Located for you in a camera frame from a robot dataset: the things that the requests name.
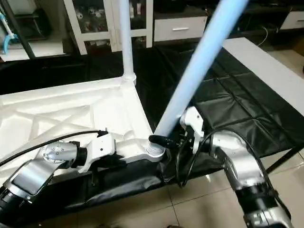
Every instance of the black cable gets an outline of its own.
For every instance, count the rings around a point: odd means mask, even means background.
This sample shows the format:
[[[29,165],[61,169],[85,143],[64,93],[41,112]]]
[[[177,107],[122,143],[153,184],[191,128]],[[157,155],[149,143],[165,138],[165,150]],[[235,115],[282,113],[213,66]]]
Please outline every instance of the black cable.
[[[180,147],[180,149],[179,149],[179,151],[178,151],[178,153],[177,153],[177,155],[176,155],[176,160],[175,160],[175,172],[176,172],[176,181],[177,181],[177,184],[178,184],[178,186],[180,187],[180,188],[182,188],[183,186],[182,186],[182,184],[181,184],[181,179],[180,179],[180,161],[181,161],[181,154],[182,154],[182,152],[184,151],[184,148],[185,148],[185,146],[187,145],[187,143],[188,143],[188,141],[187,140],[185,140],[183,143],[182,143],[182,145],[181,145],[181,147]]]
[[[250,145],[250,143],[245,139],[245,137],[243,137],[242,135],[240,135],[238,132],[234,131],[234,130],[231,130],[231,129],[225,129],[225,128],[222,128],[222,129],[216,129],[216,130],[213,130],[212,132],[210,132],[209,134],[207,134],[204,139],[201,141],[200,145],[199,145],[199,148],[198,148],[198,151],[195,153],[195,155],[192,157],[192,161],[191,161],[191,164],[190,164],[190,167],[188,169],[188,172],[187,172],[187,175],[186,175],[186,178],[185,180],[183,181],[183,183],[180,185],[180,187],[184,187],[188,180],[189,180],[189,177],[190,177],[190,174],[192,172],[192,168],[194,166],[194,163],[198,157],[198,154],[200,152],[200,149],[201,147],[203,146],[203,144],[207,141],[207,139],[209,137],[211,137],[211,135],[213,135],[214,133],[216,132],[220,132],[220,131],[230,131],[230,132],[233,132],[235,134],[237,134],[242,140],[244,140],[244,142],[246,143],[246,145],[249,147],[249,149],[251,150],[251,154],[252,156],[254,156],[255,160],[257,161],[257,164],[259,166],[259,168],[261,169],[262,171],[262,174],[265,178],[265,181],[267,183],[267,185],[269,186],[270,188],[270,192],[271,194],[273,194],[273,197],[276,199],[276,201],[281,205],[281,207],[283,208],[283,210],[286,212],[287,216],[291,219],[291,214],[287,208],[287,206],[283,203],[283,201],[280,199],[279,195],[278,195],[278,192],[274,189],[270,179],[269,179],[269,176],[266,172],[266,169],[265,167],[263,166],[262,164],[262,161],[261,159],[259,158],[259,156],[256,154],[255,150],[253,149],[253,147]]]
[[[40,147],[42,147],[42,146],[48,145],[48,144],[50,144],[50,143],[54,143],[54,142],[57,142],[57,141],[59,141],[59,140],[63,140],[63,139],[66,139],[66,138],[70,138],[70,137],[73,137],[73,136],[76,136],[76,135],[91,134],[91,133],[98,133],[98,137],[100,137],[100,136],[102,136],[102,135],[105,135],[105,134],[108,134],[107,131],[89,130],[89,131],[82,131],[82,132],[76,132],[76,133],[71,133],[71,134],[63,135],[63,136],[60,136],[60,137],[58,137],[58,138],[54,138],[54,139],[51,139],[51,140],[49,140],[49,141],[43,142],[43,143],[41,143],[41,144],[32,146],[32,147],[30,147],[30,148],[28,148],[28,149],[25,149],[25,150],[23,150],[23,151],[21,151],[21,152],[18,152],[18,153],[16,153],[16,154],[12,155],[11,157],[9,157],[9,158],[7,158],[7,159],[1,161],[1,162],[0,162],[0,167],[1,167],[2,165],[5,165],[5,164],[8,163],[8,162],[14,160],[14,159],[17,158],[17,157],[20,157],[20,156],[22,156],[22,155],[24,155],[24,154],[26,154],[26,153],[28,153],[28,152],[30,152],[30,151],[32,151],[32,150],[35,150],[35,149],[40,148]]]

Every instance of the black mat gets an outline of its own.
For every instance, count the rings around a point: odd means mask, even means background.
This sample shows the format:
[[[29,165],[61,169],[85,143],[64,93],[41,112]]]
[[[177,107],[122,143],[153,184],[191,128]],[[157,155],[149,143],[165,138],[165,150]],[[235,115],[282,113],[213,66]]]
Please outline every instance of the black mat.
[[[195,44],[134,51],[136,89],[152,129],[159,122],[194,47]],[[7,94],[121,76],[123,65],[121,53],[117,52],[2,64],[0,72],[2,76],[14,76],[7,77],[7,85],[1,85],[1,93]],[[304,117],[224,49],[191,105],[197,106],[208,129],[226,126],[238,131],[261,157],[304,143]],[[218,162],[201,153],[192,177],[219,169]],[[174,183],[174,170],[172,153],[160,163],[142,160],[99,172],[95,186],[91,175],[48,186],[30,210],[24,208],[16,215],[12,225],[79,211]]]

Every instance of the robotic arm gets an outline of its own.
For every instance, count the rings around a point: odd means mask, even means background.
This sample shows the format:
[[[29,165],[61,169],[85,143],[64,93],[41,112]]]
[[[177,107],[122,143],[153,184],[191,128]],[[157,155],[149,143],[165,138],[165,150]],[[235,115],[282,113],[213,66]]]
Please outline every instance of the robotic arm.
[[[276,198],[276,193],[267,181],[268,177],[261,170],[262,164],[248,151],[247,143],[242,137],[232,131],[215,131],[207,142],[208,135],[205,136],[202,131],[203,119],[195,107],[184,112],[180,124],[191,143],[194,158],[204,144],[210,156],[223,164],[225,174],[243,209],[248,228],[293,228],[286,211],[280,206],[281,202],[278,202],[279,198]],[[149,140],[152,143],[157,141],[164,147],[173,145],[171,140],[161,140],[159,136],[150,136]]]
[[[82,166],[79,173],[87,172],[93,162],[115,153],[111,134],[103,134],[86,147],[79,142],[53,142],[41,147],[32,160],[25,162],[0,188],[0,221],[13,219],[22,204],[32,203],[51,182],[57,169]]]
[[[210,146],[210,155],[224,164],[226,176],[243,209],[247,227],[293,228],[286,212],[270,194],[256,159],[237,134],[229,131],[215,133]]]

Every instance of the light blue pole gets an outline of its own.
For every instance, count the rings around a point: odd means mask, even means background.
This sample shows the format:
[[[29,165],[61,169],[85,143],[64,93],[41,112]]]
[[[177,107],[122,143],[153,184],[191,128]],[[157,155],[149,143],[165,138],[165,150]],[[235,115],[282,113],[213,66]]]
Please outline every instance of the light blue pole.
[[[218,4],[154,134],[168,136],[173,130],[247,3],[222,0]]]

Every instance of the white clamp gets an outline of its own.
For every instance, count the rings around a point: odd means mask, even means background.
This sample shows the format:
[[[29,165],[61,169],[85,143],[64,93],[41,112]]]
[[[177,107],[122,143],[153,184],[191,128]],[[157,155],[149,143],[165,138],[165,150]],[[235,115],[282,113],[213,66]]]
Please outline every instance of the white clamp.
[[[93,139],[86,147],[87,156],[85,165],[78,170],[79,173],[87,172],[93,162],[99,160],[107,155],[115,153],[115,140],[113,136],[108,133],[96,139]]]
[[[193,154],[196,154],[198,151],[199,143],[204,137],[204,132],[202,131],[203,123],[203,118],[194,106],[187,108],[180,118],[180,124],[184,130],[186,130],[187,126],[190,126],[194,130]]]

